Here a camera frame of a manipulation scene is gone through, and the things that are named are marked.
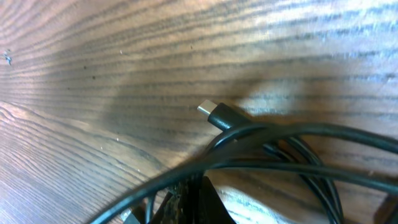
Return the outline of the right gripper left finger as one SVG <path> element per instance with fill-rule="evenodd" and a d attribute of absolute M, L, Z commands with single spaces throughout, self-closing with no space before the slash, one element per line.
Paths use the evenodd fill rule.
<path fill-rule="evenodd" d="M 193 223 L 192 186 L 193 180 L 185 179 L 167 187 L 168 192 L 149 223 Z"/>

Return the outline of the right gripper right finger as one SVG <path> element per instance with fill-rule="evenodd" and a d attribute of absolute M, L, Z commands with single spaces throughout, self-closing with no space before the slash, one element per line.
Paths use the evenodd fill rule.
<path fill-rule="evenodd" d="M 198 196 L 199 224 L 236 224 L 207 176 L 201 180 Z"/>

